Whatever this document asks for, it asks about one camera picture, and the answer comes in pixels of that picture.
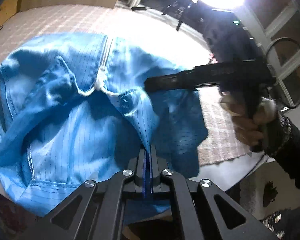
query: sleeve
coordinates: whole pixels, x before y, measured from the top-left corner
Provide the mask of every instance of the sleeve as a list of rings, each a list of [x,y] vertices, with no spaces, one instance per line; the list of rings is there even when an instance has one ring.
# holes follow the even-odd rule
[[[295,179],[296,187],[300,188],[300,131],[293,123],[291,123],[290,120],[288,120],[288,122],[291,127],[290,137],[284,146],[278,150],[274,159],[285,170],[285,172],[290,175],[291,179]],[[271,150],[266,149],[265,152],[271,156],[271,154],[269,154],[270,151]]]

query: blue jacket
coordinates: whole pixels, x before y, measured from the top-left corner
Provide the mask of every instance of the blue jacket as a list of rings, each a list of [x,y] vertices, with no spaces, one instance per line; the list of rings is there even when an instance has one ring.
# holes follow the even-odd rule
[[[147,94],[150,76],[183,67],[124,39],[62,33],[36,37],[0,65],[0,181],[43,216],[88,178],[109,179],[151,143],[185,177],[199,171],[207,136],[197,91]],[[126,222],[164,202],[127,206]]]

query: metal screw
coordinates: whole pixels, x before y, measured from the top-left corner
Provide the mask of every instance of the metal screw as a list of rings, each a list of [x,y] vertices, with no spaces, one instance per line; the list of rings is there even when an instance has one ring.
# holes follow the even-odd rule
[[[93,180],[87,180],[85,183],[84,183],[84,186],[85,187],[93,187],[95,185],[95,182]]]
[[[166,175],[166,176],[170,176],[170,175],[172,175],[172,173],[173,173],[173,171],[170,169],[165,169],[162,171],[162,174]]]
[[[210,187],[211,186],[211,181],[208,180],[208,179],[203,179],[202,182],[201,182],[201,185],[203,187]]]
[[[130,176],[130,175],[132,175],[132,173],[133,173],[132,170],[124,170],[124,171],[122,172],[122,174],[123,174],[124,176]]]

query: checkered cloth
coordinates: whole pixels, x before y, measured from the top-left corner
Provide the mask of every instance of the checkered cloth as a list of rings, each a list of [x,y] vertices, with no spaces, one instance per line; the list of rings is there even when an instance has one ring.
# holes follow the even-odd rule
[[[7,55],[34,36],[60,32],[104,33],[123,37],[149,53],[184,66],[204,65],[209,61],[205,49],[193,33],[168,17],[124,8],[107,9],[84,5],[58,5],[20,12],[0,31],[0,63]],[[198,147],[199,164],[211,164],[239,157],[248,152],[235,139],[231,118],[218,104],[217,88],[200,89],[200,101],[208,138]]]

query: yellow wall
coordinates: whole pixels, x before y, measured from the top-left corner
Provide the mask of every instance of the yellow wall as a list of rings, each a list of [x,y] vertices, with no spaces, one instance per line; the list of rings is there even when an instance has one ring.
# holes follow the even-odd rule
[[[0,5],[0,26],[17,12],[18,0],[4,0]]]

